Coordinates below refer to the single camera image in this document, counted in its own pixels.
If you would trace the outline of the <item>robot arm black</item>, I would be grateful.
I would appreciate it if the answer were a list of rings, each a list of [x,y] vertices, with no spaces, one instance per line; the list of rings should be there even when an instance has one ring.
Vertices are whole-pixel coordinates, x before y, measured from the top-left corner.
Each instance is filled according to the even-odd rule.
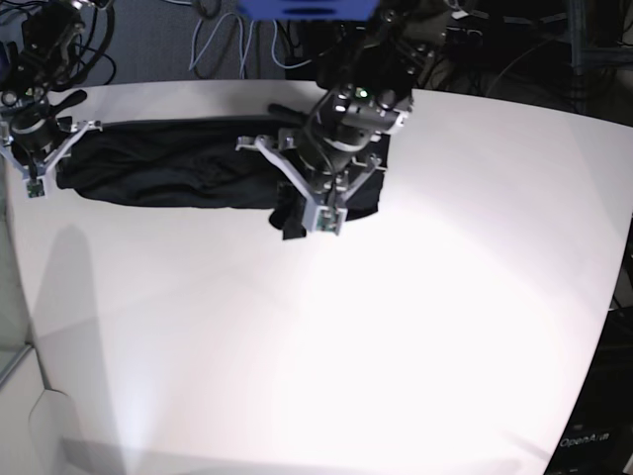
[[[284,122],[274,135],[242,136],[236,149],[259,152],[284,175],[270,217],[285,239],[340,234],[375,205],[390,136],[413,110],[413,90],[442,46],[457,1],[380,1],[365,27],[346,35],[318,68],[323,96],[306,113],[271,104]]]
[[[13,5],[26,19],[22,43],[1,46],[1,157],[22,176],[29,198],[46,195],[47,177],[99,121],[62,113],[80,105],[79,86],[112,41],[111,1],[32,1]]]

